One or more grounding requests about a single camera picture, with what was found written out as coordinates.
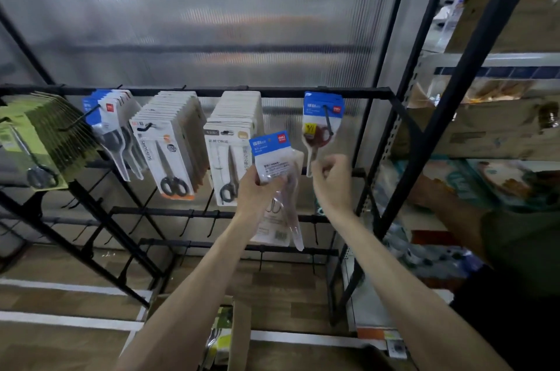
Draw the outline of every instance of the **cardboard box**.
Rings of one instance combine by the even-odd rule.
[[[151,318],[169,296],[169,294],[160,294],[152,300],[147,319]],[[239,300],[234,300],[232,296],[224,296],[221,305],[232,305],[234,307],[230,358],[227,364],[228,371],[244,371],[251,340],[251,308]]]
[[[558,161],[560,96],[461,104],[434,154],[451,158],[520,158]],[[408,109],[424,129],[434,108]],[[399,127],[391,158],[408,158],[410,136]]]
[[[464,51],[489,0],[465,0],[463,13],[445,52]],[[560,51],[560,6],[558,0],[520,0],[492,52]]]

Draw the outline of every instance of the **black metal rack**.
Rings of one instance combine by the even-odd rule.
[[[461,99],[464,97],[467,88],[472,83],[477,70],[480,68],[481,64],[486,58],[486,55],[489,53],[492,45],[494,44],[497,36],[500,34],[502,28],[507,23],[509,16],[511,15],[515,5],[519,0],[490,0],[486,9],[484,10],[484,14],[482,15],[479,23],[475,31],[472,34],[472,37],[465,49],[463,56],[461,57],[456,70],[454,71],[449,84],[447,85],[447,89],[444,92],[441,101],[434,112],[432,119],[430,120],[428,126],[424,131],[421,131],[420,128],[416,125],[414,120],[407,114],[405,104],[405,96],[410,89],[410,81],[413,78],[413,73],[416,68],[416,64],[418,62],[419,55],[421,53],[422,45],[424,44],[424,39],[426,38],[426,34],[430,27],[431,20],[436,12],[436,7],[438,5],[439,0],[430,0],[427,7],[426,12],[424,14],[424,18],[422,20],[422,24],[420,30],[416,36],[416,40],[414,42],[414,47],[412,49],[412,53],[408,59],[407,66],[402,76],[401,83],[399,88],[395,93],[391,91],[388,87],[377,87],[379,82],[379,71],[381,69],[381,65],[385,59],[385,54],[387,52],[388,44],[390,37],[392,35],[392,31],[394,28],[395,20],[396,20],[396,13],[398,11],[400,0],[396,0],[393,5],[393,12],[391,14],[391,18],[389,20],[388,25],[388,32],[386,37],[382,43],[382,54],[379,59],[379,65],[377,69],[377,74],[374,77],[374,84],[371,88],[362,88],[362,89],[331,89],[327,87],[318,87],[316,90],[319,91],[329,91],[329,92],[336,92],[343,95],[345,98],[364,98],[368,100],[368,104],[366,106],[366,111],[362,117],[362,124],[360,126],[360,131],[358,133],[358,142],[356,145],[356,150],[354,151],[353,155],[353,164],[355,165],[357,160],[357,150],[360,148],[360,144],[363,138],[363,134],[365,131],[366,122],[368,119],[369,111],[371,110],[371,105],[374,99],[377,100],[386,100],[389,101],[391,104],[392,112],[391,115],[386,122],[384,134],[382,136],[382,140],[377,148],[377,152],[374,155],[372,160],[372,165],[368,169],[367,175],[364,171],[356,171],[356,175],[358,177],[363,177],[365,180],[365,186],[362,190],[362,194],[360,196],[360,201],[358,203],[358,207],[356,208],[356,214],[360,215],[363,212],[364,205],[366,204],[366,200],[368,196],[371,198],[372,204],[372,213],[374,215],[374,233],[379,238],[382,239],[392,221],[395,219],[396,214],[400,207],[402,206],[403,202],[405,201],[408,192],[412,188],[413,184],[416,181],[416,178],[419,176],[422,168],[424,167],[425,163],[430,157],[430,154],[434,150],[435,146],[440,139],[440,136],[443,134],[443,131],[449,124],[450,120],[452,119],[455,110],[457,109]],[[66,85],[57,85],[49,76],[48,72],[43,68],[41,63],[32,53],[29,46],[27,46],[24,38],[18,33],[16,26],[3,14],[0,12],[0,23],[2,23],[7,30],[7,32],[12,36],[13,40],[22,50],[24,55],[29,59],[31,65],[37,70],[38,74],[43,78],[44,82],[48,86],[17,86],[17,85],[5,85],[0,86],[0,96],[3,95],[12,95],[16,93],[26,93],[32,91],[47,91],[52,93],[58,93],[60,95],[88,95],[93,88],[84,88],[84,87],[70,87]],[[257,48],[257,52],[265,52],[269,49],[263,49],[261,46]],[[181,88],[171,89],[171,90],[183,90],[186,89],[186,86]],[[230,87],[230,88],[198,88],[192,89],[189,88],[188,90],[194,90],[197,92],[198,96],[221,96],[221,94],[226,90],[258,90],[261,92],[262,97],[273,97],[273,98],[297,98],[302,97],[303,91],[305,90],[312,90],[313,88],[268,88],[268,87]],[[151,89],[151,88],[133,88],[132,93],[135,96],[152,96],[159,92],[160,89]],[[405,122],[407,125],[411,135],[411,139],[414,139],[415,142],[412,144],[411,154],[410,154],[410,161],[405,169],[401,180],[399,181],[396,190],[391,197],[384,214],[380,216],[379,211],[376,208],[375,201],[371,197],[371,184],[374,182],[377,169],[379,167],[379,163],[381,162],[382,156],[387,153],[386,145],[388,139],[390,137],[391,131],[396,127],[395,124],[398,122],[398,119]],[[144,268],[146,268],[152,276],[154,276],[155,280],[159,278],[167,278],[171,271],[171,267],[168,267],[165,270],[159,269],[147,256],[147,252],[140,248],[141,245],[147,245],[150,248],[152,245],[167,245],[167,246],[174,246],[174,247],[185,247],[185,254],[188,248],[198,247],[198,248],[209,248],[211,247],[212,243],[195,243],[192,241],[179,241],[179,240],[165,240],[163,234],[158,230],[157,225],[151,219],[151,216],[154,215],[164,215],[164,216],[182,216],[187,218],[187,223],[193,217],[203,217],[214,219],[230,219],[232,217],[232,213],[229,212],[221,212],[221,211],[208,211],[208,204],[206,205],[206,209],[204,211],[195,211],[195,210],[168,210],[168,209],[154,209],[146,207],[140,203],[140,201],[136,198],[134,200],[136,204],[136,208],[125,208],[125,207],[114,207],[110,212],[106,212],[92,197],[91,195],[77,182],[72,182],[69,190],[74,194],[76,199],[80,201],[97,219],[99,222],[99,227],[94,233],[99,234],[101,229],[106,228],[107,231],[111,233],[112,236],[117,239],[126,250],[131,253],[130,260],[123,269],[121,275],[116,277],[110,273],[106,269],[100,267],[95,261],[92,260],[90,256],[88,256],[89,251],[86,250],[85,252],[83,249],[78,249],[77,247],[73,246],[69,241],[65,240],[63,237],[60,236],[56,231],[51,229],[47,226],[44,222],[41,221],[41,212],[40,212],[40,201],[42,195],[35,194],[31,200],[29,200],[24,205],[19,205],[14,202],[9,196],[5,195],[4,193],[0,192],[0,205],[4,206],[11,214],[17,216],[19,219],[23,220],[24,222],[31,225],[37,231],[45,235],[47,238],[52,240],[53,242],[60,245],[70,254],[73,254],[78,260],[86,263],[90,268],[94,269],[98,274],[105,277],[108,281],[115,284],[118,288],[125,291],[127,294],[131,295],[139,302],[145,304],[146,301],[139,297],[133,290],[131,290],[126,285],[126,271],[128,265],[132,261],[132,259],[136,259]],[[134,196],[134,193],[128,187],[129,194]],[[125,233],[122,228],[119,227],[117,223],[113,220],[112,216],[121,213],[129,213],[140,215],[141,217],[145,216],[147,219],[150,219],[150,223],[154,226],[158,234],[162,237],[161,240],[156,239],[143,239],[140,240],[138,244],[136,244],[130,237],[129,234]],[[321,216],[300,216],[301,221],[307,221],[312,223],[321,223],[325,222],[326,219]],[[278,248],[274,248],[271,246],[248,246],[249,250],[259,251],[262,253],[267,251],[279,251]],[[287,250],[282,249],[282,252],[290,252],[295,253],[296,251],[292,251],[291,248],[286,248]],[[359,264],[356,264],[354,267],[354,274],[350,278],[349,284],[346,287],[342,297],[337,302],[334,296],[334,282],[335,279],[340,274],[341,263],[346,255],[347,246],[345,245],[341,252],[334,250],[331,248],[329,249],[307,249],[304,251],[305,254],[311,254],[312,257],[316,254],[324,254],[328,257],[333,256],[336,257],[338,262],[335,269],[335,272],[329,276],[327,275],[327,285],[328,285],[328,297],[329,297],[329,309],[331,313],[331,322],[335,324],[337,320],[343,315],[346,303],[350,299],[354,289],[356,288],[358,282],[360,281],[361,277],[363,276],[363,271],[360,268]]]

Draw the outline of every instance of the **forearm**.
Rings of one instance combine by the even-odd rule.
[[[119,371],[194,370],[228,282],[247,245],[245,221],[228,228],[119,358]]]
[[[488,262],[480,235],[480,222],[488,210],[471,205],[447,190],[432,191],[427,196],[426,205],[436,214],[445,228],[461,242],[461,245]]]
[[[329,218],[374,285],[420,370],[509,370],[492,347],[403,268],[357,217]]]

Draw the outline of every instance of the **price tag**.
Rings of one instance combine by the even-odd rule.
[[[315,135],[316,130],[317,130],[317,123],[304,124],[304,134]]]

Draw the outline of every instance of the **barcode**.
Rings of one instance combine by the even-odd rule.
[[[287,233],[283,233],[280,231],[276,231],[276,235],[274,236],[276,240],[280,240],[280,241],[285,241],[287,237],[288,237]]]

